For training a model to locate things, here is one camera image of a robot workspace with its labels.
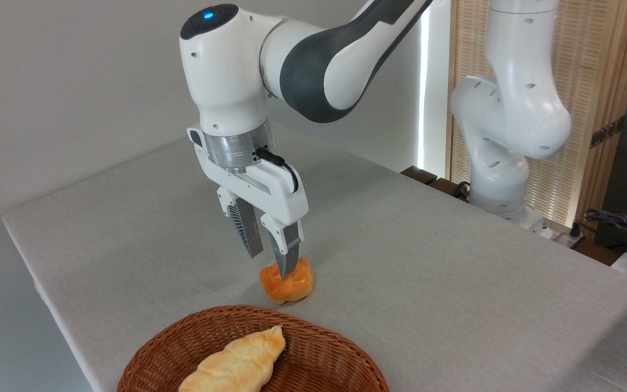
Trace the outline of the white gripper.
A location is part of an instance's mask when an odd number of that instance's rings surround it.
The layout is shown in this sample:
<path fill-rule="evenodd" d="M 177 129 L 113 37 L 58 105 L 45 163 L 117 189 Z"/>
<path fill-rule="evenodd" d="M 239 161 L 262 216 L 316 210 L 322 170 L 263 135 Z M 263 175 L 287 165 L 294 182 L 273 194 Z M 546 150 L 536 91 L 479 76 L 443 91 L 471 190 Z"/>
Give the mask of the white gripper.
<path fill-rule="evenodd" d="M 263 211 L 261 223 L 268 230 L 281 279 L 296 270 L 299 244 L 303 241 L 301 219 L 309 206 L 303 184 L 294 191 L 292 173 L 266 160 L 248 166 L 244 173 L 232 173 L 209 159 L 202 130 L 195 124 L 187 129 L 202 171 L 221 186 L 217 196 L 224 216 L 229 217 L 254 258 L 263 251 L 255 208 Z"/>

